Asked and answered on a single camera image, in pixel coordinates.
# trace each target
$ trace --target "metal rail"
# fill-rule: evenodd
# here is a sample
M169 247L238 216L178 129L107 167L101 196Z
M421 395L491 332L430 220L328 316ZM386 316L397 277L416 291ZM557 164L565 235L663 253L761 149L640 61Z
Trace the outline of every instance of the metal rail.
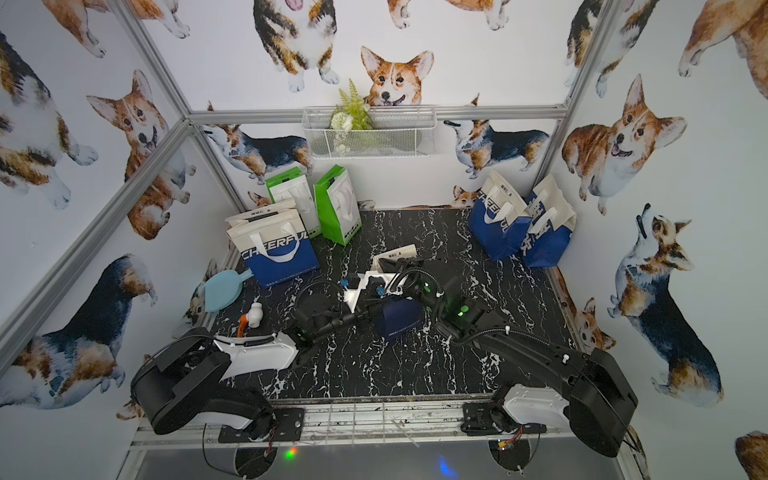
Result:
M418 106L397 107L398 112L417 111ZM516 120L532 118L565 118L568 109L562 105L528 105L511 107L437 107L437 119L444 120ZM298 124L304 110L219 110L193 111L192 125L223 124Z

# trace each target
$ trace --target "marble floor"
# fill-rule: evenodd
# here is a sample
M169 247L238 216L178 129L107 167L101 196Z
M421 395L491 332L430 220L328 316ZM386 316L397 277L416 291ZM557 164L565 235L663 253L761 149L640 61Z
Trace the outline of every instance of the marble floor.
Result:
M517 327L573 346L546 272L528 269L516 257L490 261L470 234L469 210L374 210L361 216L362 229L346 247L323 237L312 240L320 270L271 289L246 281L240 298L219 312L212 331L236 335L240 315L254 300L263 304L264 320L249 335L287 327L296 294L309 279L338 282L368 270L373 255L414 243L422 258L436 260L438 266L430 270L439 278L459 274L466 293L496 305ZM242 261L237 269L245 269ZM229 381L238 388L261 389L268 399L467 395L493 393L503 382L543 386L495 354L449 345L428 320L390 344L373 326L355 326L328 339L312 365Z

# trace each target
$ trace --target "blue bag bottom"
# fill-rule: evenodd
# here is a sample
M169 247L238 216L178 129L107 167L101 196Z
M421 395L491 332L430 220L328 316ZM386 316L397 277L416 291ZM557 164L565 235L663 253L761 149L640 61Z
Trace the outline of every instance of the blue bag bottom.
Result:
M273 248L268 251L268 254L275 256L290 253L296 246L294 242L295 240L285 246ZM251 251L242 252L241 256L243 257L243 260L245 260L248 268L253 272L253 277L260 286L265 288L277 285L278 283L287 282L299 275L320 268L320 263L317 261L317 256L315 255L315 250L313 250L310 239L308 238L300 240L296 256L289 262L273 262L258 253L254 254L254 252L255 249L251 249Z

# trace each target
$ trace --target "wire basket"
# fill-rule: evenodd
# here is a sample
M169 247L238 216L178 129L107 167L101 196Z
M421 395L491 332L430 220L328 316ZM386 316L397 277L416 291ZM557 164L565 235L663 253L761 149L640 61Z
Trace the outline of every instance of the wire basket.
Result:
M329 128L335 107L304 110L302 127L310 154L320 160L428 157L435 153L437 114L433 106L371 108L374 130Z

